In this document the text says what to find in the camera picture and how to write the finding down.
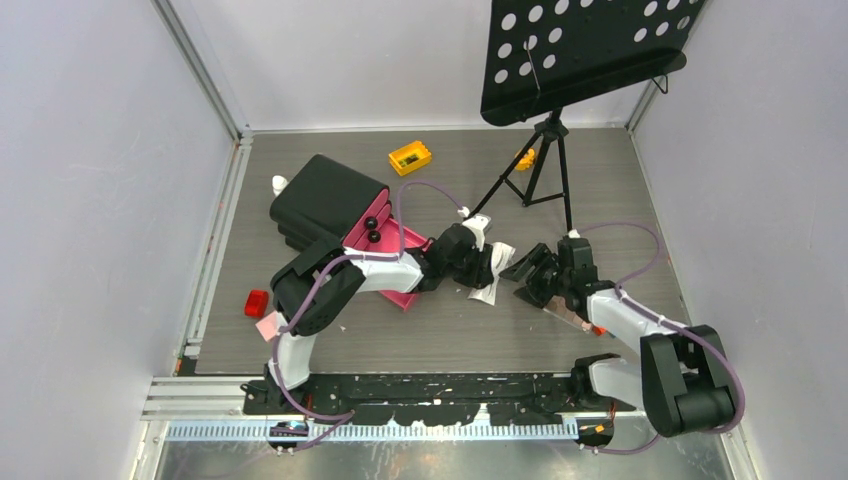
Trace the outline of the false eyelash card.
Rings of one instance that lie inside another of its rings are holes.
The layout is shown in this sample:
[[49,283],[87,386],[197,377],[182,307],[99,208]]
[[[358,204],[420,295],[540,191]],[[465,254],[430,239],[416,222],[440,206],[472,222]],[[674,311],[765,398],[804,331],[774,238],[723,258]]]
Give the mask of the false eyelash card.
[[496,303],[499,275],[510,265],[516,251],[513,246],[503,242],[495,242],[492,247],[490,267],[493,281],[483,288],[473,289],[467,297],[468,300],[480,301],[490,306],[494,306]]

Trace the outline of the long eyeshadow palette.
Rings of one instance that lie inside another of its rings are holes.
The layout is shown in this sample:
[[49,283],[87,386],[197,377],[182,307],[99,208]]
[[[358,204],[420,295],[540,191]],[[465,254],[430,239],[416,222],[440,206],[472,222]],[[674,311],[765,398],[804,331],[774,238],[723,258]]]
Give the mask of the long eyeshadow palette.
[[543,311],[582,332],[592,332],[593,325],[590,322],[584,321],[575,312],[569,310],[564,297],[553,296],[543,307]]

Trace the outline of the black drawer organizer cabinet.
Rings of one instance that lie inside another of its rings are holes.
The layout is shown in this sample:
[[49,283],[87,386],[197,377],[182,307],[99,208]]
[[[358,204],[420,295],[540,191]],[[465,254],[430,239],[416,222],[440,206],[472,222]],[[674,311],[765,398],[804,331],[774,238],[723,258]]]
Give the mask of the black drawer organizer cabinet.
[[316,154],[276,195],[269,215],[297,251],[324,238],[363,249],[391,214],[389,194],[386,184]]

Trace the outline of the white bottle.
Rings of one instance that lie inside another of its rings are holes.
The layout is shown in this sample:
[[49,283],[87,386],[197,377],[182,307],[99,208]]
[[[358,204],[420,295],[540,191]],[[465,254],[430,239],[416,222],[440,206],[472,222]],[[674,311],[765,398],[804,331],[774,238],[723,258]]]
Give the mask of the white bottle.
[[272,192],[275,197],[279,196],[287,187],[288,180],[282,175],[274,175],[272,177]]

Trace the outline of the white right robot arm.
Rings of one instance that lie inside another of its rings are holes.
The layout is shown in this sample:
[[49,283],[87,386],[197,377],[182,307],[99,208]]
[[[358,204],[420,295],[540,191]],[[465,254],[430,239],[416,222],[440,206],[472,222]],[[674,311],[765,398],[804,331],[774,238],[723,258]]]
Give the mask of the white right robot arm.
[[663,437],[721,433],[740,420],[744,394],[718,332],[670,320],[601,279],[587,239],[566,236],[555,250],[538,244],[500,276],[520,283],[517,296],[536,307],[561,298],[584,325],[637,354],[635,363],[616,354],[576,360],[570,392],[580,408],[623,402],[644,411]]

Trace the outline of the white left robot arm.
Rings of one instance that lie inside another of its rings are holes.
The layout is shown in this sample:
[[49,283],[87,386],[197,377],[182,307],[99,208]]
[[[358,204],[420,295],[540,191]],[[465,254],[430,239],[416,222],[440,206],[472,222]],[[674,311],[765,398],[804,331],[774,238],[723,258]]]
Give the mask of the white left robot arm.
[[315,337],[354,296],[431,292],[446,278],[484,289],[494,283],[494,252],[474,220],[454,223],[438,238],[394,253],[357,250],[330,239],[313,243],[271,280],[275,330],[268,400],[284,414],[305,405],[303,383],[310,376]]

